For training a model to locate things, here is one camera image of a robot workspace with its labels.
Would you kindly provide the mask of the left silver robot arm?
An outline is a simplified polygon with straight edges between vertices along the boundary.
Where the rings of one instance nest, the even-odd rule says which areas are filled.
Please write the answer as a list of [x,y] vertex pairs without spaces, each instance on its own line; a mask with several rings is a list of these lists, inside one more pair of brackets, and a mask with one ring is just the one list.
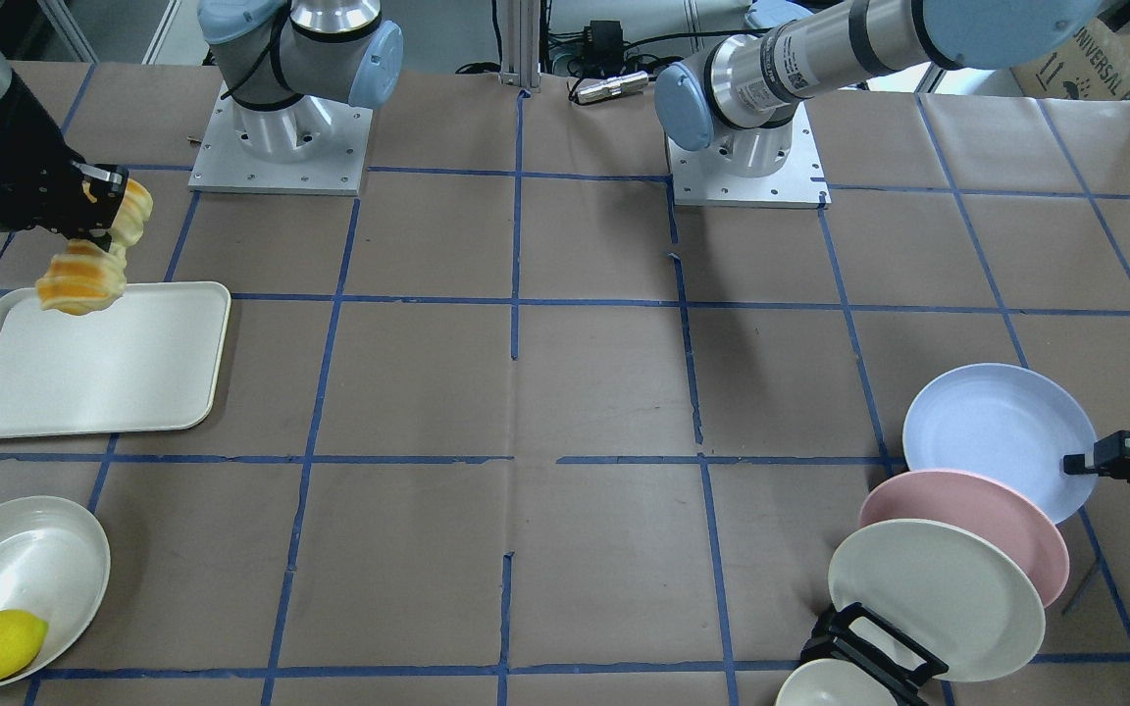
[[[852,86],[924,62],[992,68],[1070,41],[1093,1],[847,1],[722,40],[660,76],[673,167],[797,134],[811,103],[828,186],[789,213],[673,173],[696,439],[712,456],[862,457],[885,436],[880,361],[857,325],[973,319],[1038,371],[1086,366],[1093,319],[1130,345],[1130,101],[905,97]],[[1130,424],[1130,361],[1090,384]]]

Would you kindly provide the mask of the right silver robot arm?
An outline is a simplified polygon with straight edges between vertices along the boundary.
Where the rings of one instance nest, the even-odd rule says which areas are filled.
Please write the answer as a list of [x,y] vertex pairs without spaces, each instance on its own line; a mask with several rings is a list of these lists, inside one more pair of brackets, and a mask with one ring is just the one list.
[[[224,89],[189,181],[210,192],[358,195],[371,123],[402,72],[403,34],[377,1],[202,1]],[[0,52],[0,232],[40,227],[129,247],[153,197],[95,164]]]

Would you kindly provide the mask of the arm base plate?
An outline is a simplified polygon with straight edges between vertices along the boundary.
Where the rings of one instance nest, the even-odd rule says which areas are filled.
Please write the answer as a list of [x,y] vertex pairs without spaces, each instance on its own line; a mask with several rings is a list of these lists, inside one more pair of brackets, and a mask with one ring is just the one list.
[[358,197],[373,108],[305,95],[290,107],[251,111],[220,94],[188,186],[247,195]]
[[783,127],[725,128],[699,151],[672,139],[664,140],[664,149],[677,204],[819,209],[833,201],[803,106]]

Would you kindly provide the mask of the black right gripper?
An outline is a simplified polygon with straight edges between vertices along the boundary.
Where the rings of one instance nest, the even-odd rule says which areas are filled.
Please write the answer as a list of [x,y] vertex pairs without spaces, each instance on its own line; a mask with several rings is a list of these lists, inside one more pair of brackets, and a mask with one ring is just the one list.
[[[129,169],[82,164],[17,72],[0,98],[0,232],[43,227],[108,251],[111,227],[127,197]],[[80,189],[75,227],[62,207]]]

